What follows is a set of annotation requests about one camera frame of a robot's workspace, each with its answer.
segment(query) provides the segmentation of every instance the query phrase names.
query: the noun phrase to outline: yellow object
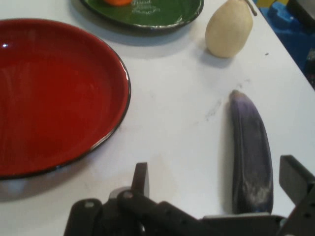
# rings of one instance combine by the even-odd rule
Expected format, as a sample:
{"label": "yellow object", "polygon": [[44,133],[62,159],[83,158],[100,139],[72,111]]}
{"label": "yellow object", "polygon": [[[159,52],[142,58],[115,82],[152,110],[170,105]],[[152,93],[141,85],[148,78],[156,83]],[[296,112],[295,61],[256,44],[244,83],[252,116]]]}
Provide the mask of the yellow object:
{"label": "yellow object", "polygon": [[[274,2],[275,0],[258,0],[256,5],[257,7],[270,7],[271,4]],[[278,0],[278,2],[281,2],[283,4],[287,4],[289,0]]]}
{"label": "yellow object", "polygon": [[216,57],[233,57],[244,47],[251,30],[252,13],[245,0],[228,0],[207,25],[207,48]]}

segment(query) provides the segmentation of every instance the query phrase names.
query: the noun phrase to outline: purple eggplant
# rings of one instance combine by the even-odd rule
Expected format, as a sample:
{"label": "purple eggplant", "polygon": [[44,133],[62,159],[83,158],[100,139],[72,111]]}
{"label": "purple eggplant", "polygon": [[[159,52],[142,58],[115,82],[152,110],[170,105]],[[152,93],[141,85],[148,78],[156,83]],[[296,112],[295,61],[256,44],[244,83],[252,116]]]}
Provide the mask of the purple eggplant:
{"label": "purple eggplant", "polygon": [[245,94],[234,90],[230,104],[234,126],[233,212],[271,212],[273,172],[264,123]]}

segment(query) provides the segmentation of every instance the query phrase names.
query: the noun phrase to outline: white table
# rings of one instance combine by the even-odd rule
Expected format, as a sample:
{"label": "white table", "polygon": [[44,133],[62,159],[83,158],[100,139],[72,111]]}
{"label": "white table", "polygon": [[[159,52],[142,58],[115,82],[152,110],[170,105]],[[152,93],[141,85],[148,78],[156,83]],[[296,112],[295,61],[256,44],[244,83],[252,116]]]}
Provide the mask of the white table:
{"label": "white table", "polygon": [[223,2],[205,0],[201,15],[174,33],[140,37],[104,23],[79,0],[0,0],[3,19],[52,19],[102,38],[126,64],[132,85],[120,129],[87,158],[50,174],[0,181],[2,236],[63,235],[73,203],[105,202],[111,190],[131,184],[143,161],[154,201],[195,217],[229,212],[233,138],[226,103],[233,89],[247,94],[264,120],[273,213],[288,216],[294,205],[278,184],[280,155],[293,154],[315,173],[315,92],[259,13],[235,58],[209,55],[205,28]]}

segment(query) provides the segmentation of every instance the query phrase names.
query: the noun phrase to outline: red plate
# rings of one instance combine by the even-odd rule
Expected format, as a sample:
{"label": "red plate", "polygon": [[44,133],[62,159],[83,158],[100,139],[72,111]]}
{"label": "red plate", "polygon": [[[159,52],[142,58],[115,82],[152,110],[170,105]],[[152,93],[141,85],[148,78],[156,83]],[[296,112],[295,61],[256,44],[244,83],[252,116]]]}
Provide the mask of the red plate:
{"label": "red plate", "polygon": [[48,20],[0,21],[0,178],[86,155],[122,122],[127,70],[97,37]]}

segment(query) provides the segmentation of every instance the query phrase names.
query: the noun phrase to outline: carrot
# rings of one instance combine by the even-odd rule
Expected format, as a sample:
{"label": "carrot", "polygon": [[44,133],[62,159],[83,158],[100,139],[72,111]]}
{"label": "carrot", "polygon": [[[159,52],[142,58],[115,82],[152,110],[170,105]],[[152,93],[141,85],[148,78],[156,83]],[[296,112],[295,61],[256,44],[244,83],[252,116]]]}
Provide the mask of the carrot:
{"label": "carrot", "polygon": [[104,0],[104,2],[113,6],[123,6],[123,5],[130,4],[132,0]]}

